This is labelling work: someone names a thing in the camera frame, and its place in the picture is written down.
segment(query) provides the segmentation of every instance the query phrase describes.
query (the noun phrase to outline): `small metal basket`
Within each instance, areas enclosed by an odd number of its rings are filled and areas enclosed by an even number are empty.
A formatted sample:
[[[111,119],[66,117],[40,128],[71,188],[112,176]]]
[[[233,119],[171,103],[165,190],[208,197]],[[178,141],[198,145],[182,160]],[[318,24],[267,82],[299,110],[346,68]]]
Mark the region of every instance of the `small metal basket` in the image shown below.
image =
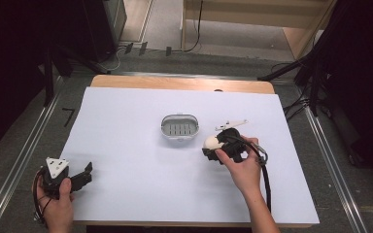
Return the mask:
[[[192,115],[166,116],[162,120],[161,131],[170,140],[190,140],[198,134],[198,120]]]

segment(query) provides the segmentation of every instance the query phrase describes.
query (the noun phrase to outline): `handheld controller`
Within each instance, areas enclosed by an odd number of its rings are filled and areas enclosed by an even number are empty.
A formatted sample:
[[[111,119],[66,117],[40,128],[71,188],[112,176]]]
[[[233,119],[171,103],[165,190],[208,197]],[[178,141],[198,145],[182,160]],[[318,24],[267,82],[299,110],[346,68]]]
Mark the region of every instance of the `handheld controller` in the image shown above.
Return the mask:
[[[241,153],[244,152],[249,146],[258,155],[258,162],[260,165],[265,165],[268,160],[268,155],[265,150],[257,144],[247,143],[240,135],[235,126],[247,123],[247,120],[227,122],[225,125],[216,127],[216,130],[221,130],[217,136],[210,136],[205,140],[202,152],[209,160],[219,161],[215,154],[216,149],[222,149],[225,153],[234,160],[236,163],[243,161]],[[259,155],[259,151],[265,154],[265,157]]]
[[[54,159],[54,158],[47,158],[47,166],[41,167],[39,172],[36,174],[34,183],[33,183],[33,199],[35,204],[35,219],[38,220],[39,223],[45,224],[46,221],[44,218],[44,211],[47,205],[50,203],[52,199],[59,199],[59,188],[62,181],[68,177],[69,161],[64,159]],[[75,175],[71,179],[71,192],[78,191],[82,189],[87,183],[92,181],[92,175],[90,172],[92,171],[92,163],[89,162],[85,167],[85,170],[78,175]],[[49,197],[49,201],[45,204],[45,207],[41,209],[38,200],[38,179],[39,177],[43,177],[43,189],[45,195]]]

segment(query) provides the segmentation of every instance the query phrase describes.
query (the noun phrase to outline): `human hand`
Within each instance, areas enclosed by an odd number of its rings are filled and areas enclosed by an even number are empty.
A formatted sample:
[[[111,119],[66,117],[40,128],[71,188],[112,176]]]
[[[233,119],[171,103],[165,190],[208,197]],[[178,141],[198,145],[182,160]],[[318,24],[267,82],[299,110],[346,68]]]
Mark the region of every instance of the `human hand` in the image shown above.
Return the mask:
[[[74,210],[71,180],[66,178],[59,188],[59,200],[51,199],[43,189],[43,178],[39,177],[37,183],[37,198],[50,233],[66,233],[72,230]]]
[[[258,138],[241,137],[251,143],[258,144]],[[241,163],[235,163],[221,149],[215,150],[217,157],[229,170],[232,180],[244,196],[260,194],[260,170],[256,153],[247,146],[248,157]]]

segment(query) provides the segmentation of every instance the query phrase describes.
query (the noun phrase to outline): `wrist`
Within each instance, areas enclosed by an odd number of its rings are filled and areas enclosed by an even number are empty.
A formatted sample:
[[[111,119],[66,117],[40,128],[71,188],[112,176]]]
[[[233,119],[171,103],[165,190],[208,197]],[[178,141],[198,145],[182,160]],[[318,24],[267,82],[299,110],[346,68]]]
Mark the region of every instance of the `wrist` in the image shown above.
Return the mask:
[[[246,202],[259,202],[259,201],[265,202],[265,200],[263,199],[261,190],[259,188],[247,189],[241,192]]]
[[[57,228],[57,229],[53,229],[49,227],[49,232],[50,233],[70,233],[71,229],[72,227],[64,227],[64,228]]]

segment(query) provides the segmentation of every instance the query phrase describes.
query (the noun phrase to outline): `white paper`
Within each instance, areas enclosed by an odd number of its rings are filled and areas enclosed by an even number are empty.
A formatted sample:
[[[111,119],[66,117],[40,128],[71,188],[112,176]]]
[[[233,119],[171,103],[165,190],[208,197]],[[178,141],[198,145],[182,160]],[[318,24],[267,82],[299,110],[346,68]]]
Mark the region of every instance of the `white paper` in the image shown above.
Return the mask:
[[[199,133],[169,141],[162,120],[193,115]],[[61,158],[70,175],[93,164],[92,183],[76,192],[75,220],[250,222],[226,167],[202,153],[216,126],[247,119],[242,135],[268,152],[277,223],[319,223],[277,95],[89,87]],[[264,194],[263,179],[261,187]]]

